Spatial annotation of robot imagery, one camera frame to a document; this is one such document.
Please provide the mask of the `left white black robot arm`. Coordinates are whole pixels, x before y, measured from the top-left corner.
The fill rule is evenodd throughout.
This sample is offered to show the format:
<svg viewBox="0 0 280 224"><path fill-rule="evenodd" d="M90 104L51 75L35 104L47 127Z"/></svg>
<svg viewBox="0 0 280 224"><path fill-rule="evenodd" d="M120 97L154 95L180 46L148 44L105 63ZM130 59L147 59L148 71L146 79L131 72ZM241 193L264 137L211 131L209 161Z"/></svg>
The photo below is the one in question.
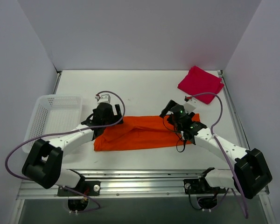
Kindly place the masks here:
<svg viewBox="0 0 280 224"><path fill-rule="evenodd" d="M79 196L85 189L85 177L72 169L62 168L63 157L94 141L112 124L122 124L119 104L99 103L93 113L75 129L61 137L36 140L22 167L22 174L45 189L53 185L68 187L68 191Z"/></svg>

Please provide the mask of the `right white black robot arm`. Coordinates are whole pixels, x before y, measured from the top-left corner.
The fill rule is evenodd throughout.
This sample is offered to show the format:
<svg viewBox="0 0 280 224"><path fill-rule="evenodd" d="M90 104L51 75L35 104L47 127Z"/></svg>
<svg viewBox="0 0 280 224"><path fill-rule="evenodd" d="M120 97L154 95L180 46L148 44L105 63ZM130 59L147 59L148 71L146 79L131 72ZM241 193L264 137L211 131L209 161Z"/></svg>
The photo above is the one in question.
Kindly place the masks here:
<svg viewBox="0 0 280 224"><path fill-rule="evenodd" d="M263 153L258 149L248 150L212 133L205 124L194 121L195 113L188 103L180 105L170 100L161 111L160 117L167 118L183 143L190 142L207 149L225 161L229 169L209 168L198 180L202 192L213 188L236 189L245 198L252 199L273 179Z"/></svg>

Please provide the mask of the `orange t-shirt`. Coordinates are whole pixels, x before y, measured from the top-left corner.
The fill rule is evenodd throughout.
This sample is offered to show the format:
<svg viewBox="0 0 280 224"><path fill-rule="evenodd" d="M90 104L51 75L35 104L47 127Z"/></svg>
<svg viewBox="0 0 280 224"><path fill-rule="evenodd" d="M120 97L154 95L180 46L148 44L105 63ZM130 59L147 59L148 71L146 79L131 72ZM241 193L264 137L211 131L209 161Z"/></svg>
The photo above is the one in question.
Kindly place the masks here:
<svg viewBox="0 0 280 224"><path fill-rule="evenodd" d="M94 141L94 151L126 151L181 146L180 134L159 116L126 116Z"/></svg>

